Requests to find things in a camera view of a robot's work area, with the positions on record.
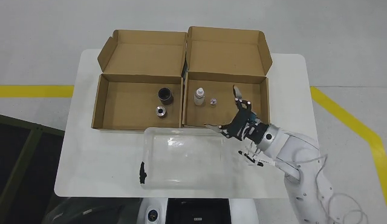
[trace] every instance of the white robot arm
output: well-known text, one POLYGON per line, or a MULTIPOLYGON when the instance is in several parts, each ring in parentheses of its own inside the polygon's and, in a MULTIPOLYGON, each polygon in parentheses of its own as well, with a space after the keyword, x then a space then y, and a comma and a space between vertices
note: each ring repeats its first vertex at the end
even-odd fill
POLYGON ((226 138, 248 138, 274 160, 275 166, 285 173, 285 187, 299 223, 341 223, 335 213, 332 185, 322 172, 327 157, 320 156, 316 141, 261 122, 251 111, 252 103, 242 99, 238 88, 234 87, 233 92, 239 111, 232 122, 206 127, 226 138))

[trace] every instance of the white table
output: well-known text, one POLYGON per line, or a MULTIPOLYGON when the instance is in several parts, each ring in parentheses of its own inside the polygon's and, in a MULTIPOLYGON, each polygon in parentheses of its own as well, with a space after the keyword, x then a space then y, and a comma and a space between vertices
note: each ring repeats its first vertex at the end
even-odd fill
MULTIPOLYGON (((236 184, 231 192, 143 189, 138 178, 143 133, 91 128, 101 73, 99 51, 85 50, 80 58, 56 176, 54 190, 58 196, 287 198, 281 170, 247 166, 244 160, 234 176, 236 184)), ((271 122, 317 139, 304 57, 273 53, 272 58, 268 73, 271 122)))

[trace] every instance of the yellow floor line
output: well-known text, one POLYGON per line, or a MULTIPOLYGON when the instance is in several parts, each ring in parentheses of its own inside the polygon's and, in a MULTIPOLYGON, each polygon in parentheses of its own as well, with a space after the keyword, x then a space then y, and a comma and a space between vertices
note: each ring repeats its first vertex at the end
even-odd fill
POLYGON ((0 85, 0 97, 72 97, 73 85, 0 85))
POLYGON ((344 125, 353 130, 362 139, 366 140, 371 148, 371 153, 374 158, 377 174, 379 176, 380 185, 382 187, 385 202, 387 204, 387 156, 383 147, 382 139, 366 125, 361 123, 353 115, 349 114, 340 105, 323 94, 316 87, 310 87, 312 99, 326 109, 333 116, 338 118, 344 125))

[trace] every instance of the cardboard box flap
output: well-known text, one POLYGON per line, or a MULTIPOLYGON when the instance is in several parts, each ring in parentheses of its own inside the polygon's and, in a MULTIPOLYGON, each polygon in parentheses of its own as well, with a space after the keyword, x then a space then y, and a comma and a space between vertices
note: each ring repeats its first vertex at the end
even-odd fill
POLYGON ((105 74, 181 76, 187 33, 115 30, 98 63, 105 74))
POLYGON ((189 71, 265 76, 273 61, 261 31, 190 27, 189 71))

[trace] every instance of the cardboard box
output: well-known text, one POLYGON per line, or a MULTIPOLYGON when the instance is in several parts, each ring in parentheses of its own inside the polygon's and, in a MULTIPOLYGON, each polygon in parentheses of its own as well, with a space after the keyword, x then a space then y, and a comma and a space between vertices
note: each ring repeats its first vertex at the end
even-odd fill
POLYGON ((100 75, 92 126, 98 129, 144 130, 181 127, 187 33, 116 30, 102 48, 100 75), (155 111, 162 105, 159 89, 172 91, 174 102, 164 106, 168 116, 155 111))
POLYGON ((265 35, 261 31, 190 27, 187 39, 188 72, 184 88, 183 125, 228 124, 238 111, 232 86, 252 102, 252 110, 265 123, 270 122, 268 79, 272 65, 265 35), (203 88, 205 101, 194 104, 197 88, 203 88), (217 105, 211 106, 211 98, 217 105))

